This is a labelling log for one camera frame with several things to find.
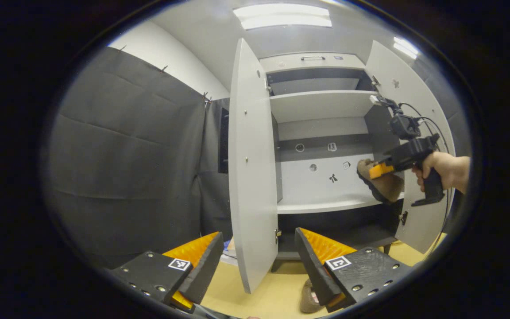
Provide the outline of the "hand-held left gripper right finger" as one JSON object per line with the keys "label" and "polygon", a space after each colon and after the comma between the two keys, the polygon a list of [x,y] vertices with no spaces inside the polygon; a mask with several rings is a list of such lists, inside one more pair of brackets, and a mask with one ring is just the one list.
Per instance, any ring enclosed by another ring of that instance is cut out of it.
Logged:
{"label": "hand-held left gripper right finger", "polygon": [[295,247],[319,304],[328,312],[388,290],[413,269],[377,248],[351,248],[300,227],[295,230]]}

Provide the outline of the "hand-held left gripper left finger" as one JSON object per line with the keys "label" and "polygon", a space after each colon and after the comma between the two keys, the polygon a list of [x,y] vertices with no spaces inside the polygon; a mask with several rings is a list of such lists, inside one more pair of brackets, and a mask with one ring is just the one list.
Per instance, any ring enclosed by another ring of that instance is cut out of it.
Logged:
{"label": "hand-held left gripper left finger", "polygon": [[213,232],[168,252],[144,252],[111,274],[154,303],[194,311],[206,295],[223,249],[223,233]]}

